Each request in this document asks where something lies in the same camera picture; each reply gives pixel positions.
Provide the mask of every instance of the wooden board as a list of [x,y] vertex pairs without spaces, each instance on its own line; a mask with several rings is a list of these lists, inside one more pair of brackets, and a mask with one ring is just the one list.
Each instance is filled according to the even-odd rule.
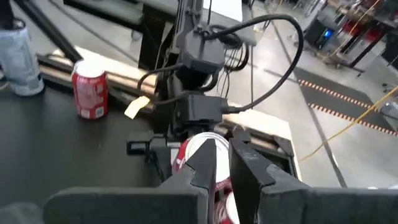
[[[134,68],[130,65],[126,65],[125,63],[104,57],[100,54],[91,52],[86,49],[82,49],[79,47],[76,47],[76,49],[81,54],[81,56],[83,56],[83,58],[96,61],[96,63],[101,64],[101,66],[103,66],[106,71],[117,73],[120,76],[133,78],[135,80],[139,80],[141,76],[145,74],[145,71]],[[56,50],[54,54],[62,55],[61,51],[59,50]],[[147,80],[146,84],[154,86],[156,84],[156,76],[151,76],[150,79]],[[230,101],[228,102],[228,104],[231,106],[240,106]],[[239,114],[226,114],[223,116],[223,119],[231,123],[239,124],[241,126],[259,131],[261,133],[266,133],[268,135],[275,135],[288,139],[292,143],[293,152],[296,155],[292,139],[292,133],[290,132],[290,126],[287,121],[255,110],[247,110]],[[302,180],[301,172],[299,169],[299,162],[296,156],[294,157],[294,164],[297,172],[297,177],[299,180]]]

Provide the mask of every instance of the red and white can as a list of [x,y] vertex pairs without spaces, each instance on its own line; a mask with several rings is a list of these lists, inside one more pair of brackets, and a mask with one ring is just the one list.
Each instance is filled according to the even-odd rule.
[[108,112],[106,74],[100,65],[87,60],[75,64],[72,73],[77,113],[86,119],[97,119]]
[[173,172],[178,171],[184,163],[194,155],[200,146],[207,140],[214,139],[216,143],[217,168],[216,168],[216,191],[222,190],[225,187],[230,187],[229,179],[229,157],[228,157],[228,141],[219,134],[205,132],[197,134],[190,139],[187,139],[178,150],[178,154],[173,163]]
[[239,224],[234,193],[230,193],[223,200],[216,203],[214,209],[215,224]]

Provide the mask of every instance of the red soda can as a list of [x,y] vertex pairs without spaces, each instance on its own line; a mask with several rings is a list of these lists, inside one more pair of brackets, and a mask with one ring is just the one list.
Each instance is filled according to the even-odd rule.
[[239,224],[234,193],[216,203],[214,210],[214,224]]
[[216,143],[216,191],[223,190],[225,187],[231,185],[229,180],[229,142],[219,134],[205,132],[187,139],[178,150],[177,156],[172,165],[173,172],[175,173],[181,169],[184,163],[193,156],[193,154],[207,139],[214,139]]
[[108,87],[105,71],[93,62],[80,60],[72,73],[77,113],[86,119],[98,119],[108,112]]

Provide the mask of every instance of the soda can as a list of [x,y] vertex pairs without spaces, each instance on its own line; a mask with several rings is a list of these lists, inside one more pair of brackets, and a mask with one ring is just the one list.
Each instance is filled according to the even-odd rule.
[[72,73],[77,113],[82,118],[98,119],[108,112],[108,87],[105,71],[93,62],[80,60]]
[[236,209],[234,193],[230,193],[214,206],[215,224],[239,224],[238,210]]
[[230,186],[229,180],[229,157],[228,157],[228,141],[219,134],[205,132],[197,134],[190,139],[187,139],[178,150],[178,154],[173,163],[173,172],[178,171],[184,163],[194,155],[200,146],[207,140],[214,139],[216,143],[216,191],[222,190]]

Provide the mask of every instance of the paper tag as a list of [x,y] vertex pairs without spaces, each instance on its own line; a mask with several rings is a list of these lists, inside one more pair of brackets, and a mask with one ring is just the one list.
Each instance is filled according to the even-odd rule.
[[140,96],[139,98],[133,100],[130,105],[125,110],[124,114],[131,119],[134,119],[138,111],[145,107],[150,102],[150,99],[146,96]]

